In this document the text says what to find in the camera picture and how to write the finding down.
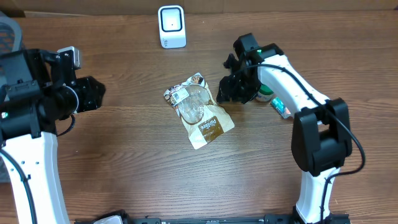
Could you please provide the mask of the green lid clear jar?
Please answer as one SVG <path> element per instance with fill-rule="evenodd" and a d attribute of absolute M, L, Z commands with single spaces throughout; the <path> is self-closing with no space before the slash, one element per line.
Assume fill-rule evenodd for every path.
<path fill-rule="evenodd" d="M 267 85 L 261 85 L 255 99 L 261 102 L 269 102 L 273 99 L 273 97 L 274 92 Z"/>

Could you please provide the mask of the small teal tissue pack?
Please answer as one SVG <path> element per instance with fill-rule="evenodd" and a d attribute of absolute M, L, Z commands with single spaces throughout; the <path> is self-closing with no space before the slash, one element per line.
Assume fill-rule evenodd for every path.
<path fill-rule="evenodd" d="M 283 117 L 284 119 L 287 119 L 291 117 L 291 112 L 289 109 L 283 104 L 282 100 L 279 97 L 275 97 L 271 101 L 272 107 Z"/>

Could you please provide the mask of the beige rice pouch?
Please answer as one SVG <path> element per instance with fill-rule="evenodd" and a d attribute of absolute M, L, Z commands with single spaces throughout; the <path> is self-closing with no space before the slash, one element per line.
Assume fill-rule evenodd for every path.
<path fill-rule="evenodd" d="M 164 98 L 182 121 L 194 149 L 234 128 L 230 115 L 213 99 L 200 73 L 167 89 Z"/>

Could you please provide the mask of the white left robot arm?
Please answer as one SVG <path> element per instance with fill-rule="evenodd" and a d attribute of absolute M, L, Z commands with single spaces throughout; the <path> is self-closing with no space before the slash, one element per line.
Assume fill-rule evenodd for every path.
<path fill-rule="evenodd" d="M 1 158 L 19 223 L 69 223 L 57 165 L 56 122 L 97 110 L 106 87 L 76 77 L 81 53 L 25 49 L 1 55 Z"/>

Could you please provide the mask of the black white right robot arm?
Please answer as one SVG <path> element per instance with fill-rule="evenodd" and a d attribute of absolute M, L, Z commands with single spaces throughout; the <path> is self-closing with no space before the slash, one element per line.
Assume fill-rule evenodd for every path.
<path fill-rule="evenodd" d="M 294 118 L 291 151 L 302 170 L 300 196 L 290 215 L 267 214 L 264 223 L 350 223 L 347 214 L 333 214 L 329 200 L 336 177 L 348 175 L 340 169 L 352 153 L 364 149 L 350 130 L 348 105 L 321 94 L 299 75 L 276 44 L 259 46 L 252 33 L 238 37 L 235 53 L 224 67 L 230 75 L 221 79 L 217 102 L 247 103 L 261 85 L 268 86 Z"/>

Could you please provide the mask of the white barcode scanner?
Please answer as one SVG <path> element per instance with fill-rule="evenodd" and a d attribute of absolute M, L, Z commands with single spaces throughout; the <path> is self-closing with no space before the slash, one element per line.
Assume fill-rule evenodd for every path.
<path fill-rule="evenodd" d="M 187 44 L 184 10 L 179 5 L 166 5 L 158 10 L 159 37 L 165 49 L 184 48 Z"/>

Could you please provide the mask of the black plastic mesh basket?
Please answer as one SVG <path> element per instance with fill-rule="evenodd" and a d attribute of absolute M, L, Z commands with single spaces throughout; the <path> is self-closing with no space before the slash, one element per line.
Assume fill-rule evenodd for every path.
<path fill-rule="evenodd" d="M 1 14 L 1 54 L 8 54 L 24 49 L 22 29 L 10 17 Z"/>

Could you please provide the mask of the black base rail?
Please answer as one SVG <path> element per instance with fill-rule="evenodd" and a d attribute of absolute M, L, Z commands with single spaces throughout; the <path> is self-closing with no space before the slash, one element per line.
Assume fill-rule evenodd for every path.
<path fill-rule="evenodd" d="M 299 215 L 274 215 L 268 214 L 263 217 L 238 217 L 238 218 L 186 218 L 186 219 L 161 219 L 161 218 L 131 218 L 125 210 L 107 213 L 94 220 L 75 220 L 78 224 L 93 223 L 133 223 L 133 224 L 291 224 L 302 223 Z"/>

